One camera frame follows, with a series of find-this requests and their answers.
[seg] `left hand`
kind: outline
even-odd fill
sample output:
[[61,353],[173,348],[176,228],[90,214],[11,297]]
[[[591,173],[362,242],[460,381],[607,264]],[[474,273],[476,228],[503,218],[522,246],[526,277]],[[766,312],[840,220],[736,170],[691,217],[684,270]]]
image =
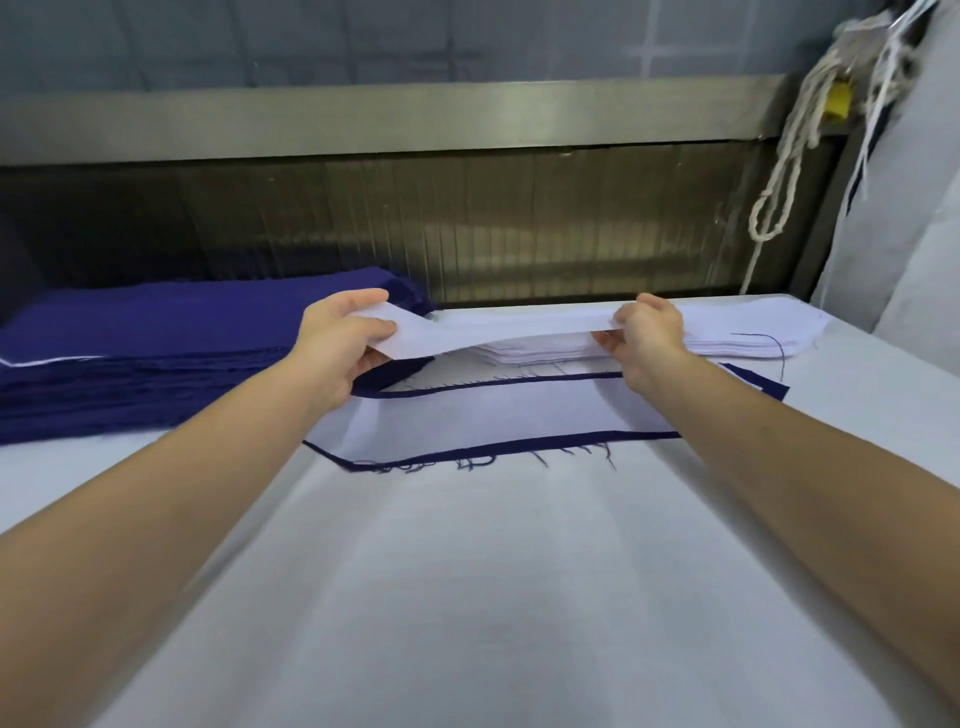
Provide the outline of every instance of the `left hand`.
[[383,303],[388,293],[382,288],[342,291],[312,303],[303,311],[297,343],[287,354],[317,381],[314,405],[318,419],[331,409],[343,406],[353,381],[388,358],[370,348],[370,342],[385,339],[396,324],[383,319],[349,316],[360,308]]

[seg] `cutting table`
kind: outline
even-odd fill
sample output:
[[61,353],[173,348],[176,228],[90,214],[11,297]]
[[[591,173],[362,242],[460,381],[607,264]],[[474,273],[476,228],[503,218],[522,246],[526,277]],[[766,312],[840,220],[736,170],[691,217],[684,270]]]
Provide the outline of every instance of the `cutting table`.
[[[400,386],[612,366],[458,352]],[[839,321],[782,377],[960,484],[960,379]],[[159,434],[1,448],[0,530]],[[95,725],[960,724],[683,441],[539,456],[348,474],[300,448]]]

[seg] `hanging string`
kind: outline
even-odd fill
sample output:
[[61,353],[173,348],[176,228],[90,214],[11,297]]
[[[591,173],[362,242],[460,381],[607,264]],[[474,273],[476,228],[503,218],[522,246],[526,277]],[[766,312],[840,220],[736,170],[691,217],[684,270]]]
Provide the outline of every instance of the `hanging string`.
[[[834,33],[837,40],[817,61],[801,84],[797,102],[787,116],[783,135],[777,147],[777,162],[770,173],[770,179],[751,209],[748,231],[754,240],[754,250],[740,286],[740,295],[745,294],[750,286],[763,244],[780,235],[786,227],[796,200],[797,184],[803,171],[804,152],[807,149],[815,149],[820,144],[820,126],[830,90],[845,70],[845,62],[839,46],[840,37],[847,32],[870,31],[877,28],[885,28],[888,33],[871,73],[870,87],[864,102],[867,133],[844,195],[845,203],[841,206],[841,216],[846,216],[854,181],[860,179],[864,194],[867,193],[867,155],[880,113],[886,104],[902,95],[908,88],[913,75],[908,68],[912,71],[916,70],[915,56],[909,46],[902,42],[902,35],[935,2],[936,0],[918,0],[909,11],[893,23],[891,23],[890,13],[884,11],[864,20],[849,20],[837,27]],[[842,224],[839,224],[838,219],[838,225],[834,229],[834,243],[838,239],[837,232],[840,228]]]

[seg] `finger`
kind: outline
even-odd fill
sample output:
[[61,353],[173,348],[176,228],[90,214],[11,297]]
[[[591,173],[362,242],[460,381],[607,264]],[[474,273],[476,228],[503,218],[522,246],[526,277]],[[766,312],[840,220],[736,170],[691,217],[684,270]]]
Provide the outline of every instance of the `finger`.
[[330,318],[342,319],[353,311],[384,303],[390,294],[383,288],[363,288],[358,291],[341,291],[314,303]]
[[634,315],[637,306],[638,303],[624,303],[613,314],[613,319],[620,324],[626,324],[627,320]]
[[366,374],[369,370],[375,369],[381,364],[386,364],[390,361],[390,357],[384,353],[378,352],[376,349],[371,349],[367,347],[367,350],[364,352],[363,356],[353,365],[353,368],[347,374],[350,381],[353,381],[357,377]]
[[348,325],[368,341],[386,339],[396,333],[396,324],[386,319],[371,319],[366,316],[350,316]]
[[652,293],[641,293],[636,299],[640,303],[645,303],[657,311],[668,311],[673,308],[673,304],[660,296],[654,296]]
[[622,331],[591,331],[590,335],[606,353],[618,361],[626,351],[627,345],[624,343]]

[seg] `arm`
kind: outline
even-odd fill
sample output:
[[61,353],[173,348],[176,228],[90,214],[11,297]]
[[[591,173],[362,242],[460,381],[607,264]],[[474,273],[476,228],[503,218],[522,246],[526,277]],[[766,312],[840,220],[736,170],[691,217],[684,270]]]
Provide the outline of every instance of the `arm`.
[[643,294],[596,333],[653,404],[813,573],[960,704],[960,491],[686,351]]
[[291,353],[0,536],[0,716],[75,718],[396,325],[346,317],[379,289],[306,309]]

